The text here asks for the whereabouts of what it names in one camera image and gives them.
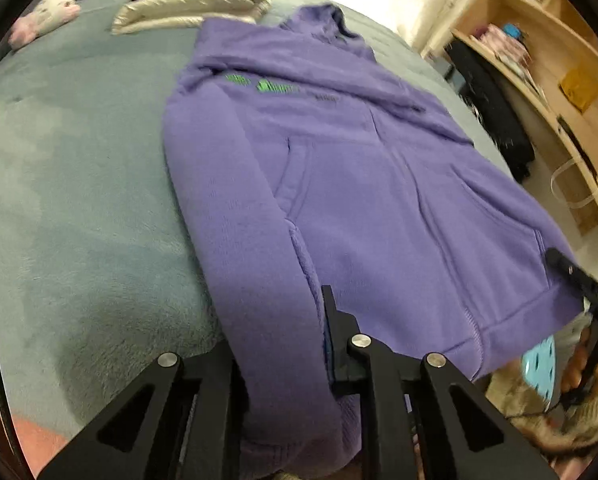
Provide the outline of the right hand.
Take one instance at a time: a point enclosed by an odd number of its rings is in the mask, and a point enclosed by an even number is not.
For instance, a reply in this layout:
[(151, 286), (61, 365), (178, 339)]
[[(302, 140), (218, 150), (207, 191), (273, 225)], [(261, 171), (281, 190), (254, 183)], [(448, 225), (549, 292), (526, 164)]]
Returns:
[[(591, 330), (587, 327), (582, 330), (580, 340), (574, 349), (564, 372), (561, 375), (560, 388), (562, 393), (578, 388), (582, 382), (584, 368), (588, 360), (586, 350), (587, 341), (590, 339)], [(592, 396), (598, 396), (598, 364), (595, 368), (593, 385), (590, 393)]]

